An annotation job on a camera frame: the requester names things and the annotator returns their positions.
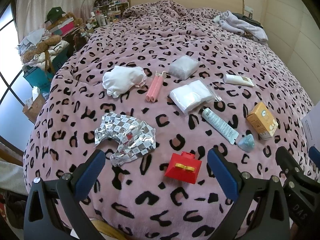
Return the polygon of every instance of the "window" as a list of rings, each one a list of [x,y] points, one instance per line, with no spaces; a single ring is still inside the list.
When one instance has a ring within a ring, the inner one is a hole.
[[[22,112],[32,96],[32,87],[23,78],[18,34],[8,6],[0,18],[0,142],[18,154],[25,150],[33,123]]]

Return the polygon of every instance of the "stuffed animal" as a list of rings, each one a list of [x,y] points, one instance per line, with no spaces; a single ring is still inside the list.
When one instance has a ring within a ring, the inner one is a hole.
[[[55,45],[61,41],[61,36],[60,35],[52,35],[49,38],[47,38],[44,41],[41,41],[37,44],[37,46],[32,49],[26,51],[22,56],[21,60],[22,63],[28,63],[30,60],[33,59],[34,55],[41,54],[42,52],[45,52],[48,50],[48,48],[52,45]]]
[[[72,12],[68,12],[65,16],[62,16],[61,18],[56,20],[54,23],[49,25],[47,27],[47,30],[49,31],[49,30],[53,29],[55,26],[58,26],[59,24],[63,23],[65,20],[67,20],[68,18],[71,18],[71,17],[73,17],[74,27],[83,26],[83,20],[81,18],[77,18]]]

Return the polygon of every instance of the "cap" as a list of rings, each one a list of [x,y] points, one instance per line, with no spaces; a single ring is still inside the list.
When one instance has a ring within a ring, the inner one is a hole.
[[[61,7],[53,7],[47,14],[47,20],[53,23],[54,21],[61,18],[63,13],[65,12],[62,11]]]
[[[199,114],[202,114],[202,112],[204,111],[204,109],[207,109],[207,107],[206,107],[206,106],[201,107],[200,110],[199,110]]]

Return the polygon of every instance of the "cream tube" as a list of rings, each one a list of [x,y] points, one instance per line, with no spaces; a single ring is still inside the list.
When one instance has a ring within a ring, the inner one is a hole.
[[[224,138],[226,138],[229,143],[235,143],[239,135],[236,130],[234,130],[230,125],[228,125],[213,111],[205,106],[201,107],[199,113],[213,128],[215,128]]]
[[[234,84],[234,85],[254,87],[254,84],[252,83],[250,78],[242,77],[242,76],[225,74],[223,81],[225,83]]]

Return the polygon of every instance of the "pink plastic tube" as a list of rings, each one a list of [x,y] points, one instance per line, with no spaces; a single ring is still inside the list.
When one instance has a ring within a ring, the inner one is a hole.
[[[155,102],[159,96],[160,89],[162,87],[162,83],[164,79],[167,77],[167,73],[163,71],[161,74],[156,72],[156,75],[151,83],[150,88],[148,89],[146,100],[149,102]]]

